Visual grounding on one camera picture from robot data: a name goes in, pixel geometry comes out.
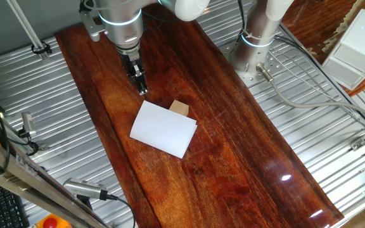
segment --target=sheet of paper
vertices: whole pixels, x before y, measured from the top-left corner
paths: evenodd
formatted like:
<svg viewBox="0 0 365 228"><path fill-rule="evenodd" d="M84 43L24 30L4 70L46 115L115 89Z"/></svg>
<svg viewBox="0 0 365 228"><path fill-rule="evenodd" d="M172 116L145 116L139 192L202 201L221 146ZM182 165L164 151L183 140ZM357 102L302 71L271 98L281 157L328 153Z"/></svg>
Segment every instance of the sheet of paper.
<svg viewBox="0 0 365 228"><path fill-rule="evenodd" d="M196 120L143 101L131 138L183 158L196 129Z"/></svg>

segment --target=silver metal plate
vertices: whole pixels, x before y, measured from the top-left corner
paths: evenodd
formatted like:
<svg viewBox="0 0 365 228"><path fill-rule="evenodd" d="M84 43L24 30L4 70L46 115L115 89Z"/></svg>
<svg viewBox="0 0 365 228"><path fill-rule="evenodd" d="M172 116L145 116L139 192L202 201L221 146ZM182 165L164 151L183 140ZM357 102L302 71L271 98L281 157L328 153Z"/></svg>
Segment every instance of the silver metal plate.
<svg viewBox="0 0 365 228"><path fill-rule="evenodd" d="M243 4L247 11L252 1L244 0ZM241 27L237 1L211 0L198 22L217 46L234 41ZM112 194L124 197L56 40L46 42L53 53L45 62L28 47L0 56L0 104L6 109L7 120L19 129L21 112L32 113L38 129L35 141L49 145L48 151L41 151L33 159L58 182L64 183L70 177L99 182ZM298 78L338 101L354 102L300 52L279 42L273 47L272 54ZM330 100L276 60L273 62L271 73L288 99L298 103ZM246 83L330 200L346 216L344 221L365 208L365 152L355 153L350 148L365 134L365 125L355 119L358 115L337 107L292 108L277 98L262 77ZM364 100L356 100L360 105L365 102L363 95L358 98ZM95 200L92 206L106 222L132 227L132 214L121 202ZM49 214L27 201L23 207L31 224Z"/></svg>

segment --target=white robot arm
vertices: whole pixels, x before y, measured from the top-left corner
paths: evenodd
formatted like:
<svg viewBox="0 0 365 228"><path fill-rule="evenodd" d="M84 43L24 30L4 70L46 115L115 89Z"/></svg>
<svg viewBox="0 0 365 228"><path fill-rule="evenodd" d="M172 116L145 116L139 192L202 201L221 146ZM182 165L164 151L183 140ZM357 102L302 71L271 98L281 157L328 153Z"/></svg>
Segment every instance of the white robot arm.
<svg viewBox="0 0 365 228"><path fill-rule="evenodd" d="M143 35L141 8L160 3L173 12L179 19L192 21L198 18L210 0L83 0L80 4L80 16L91 39L99 41L99 33L104 32L112 41L122 59L122 64L130 81L140 95L148 92L146 74L140 57L140 38ZM98 10L102 25L96 25L89 15Z"/></svg>

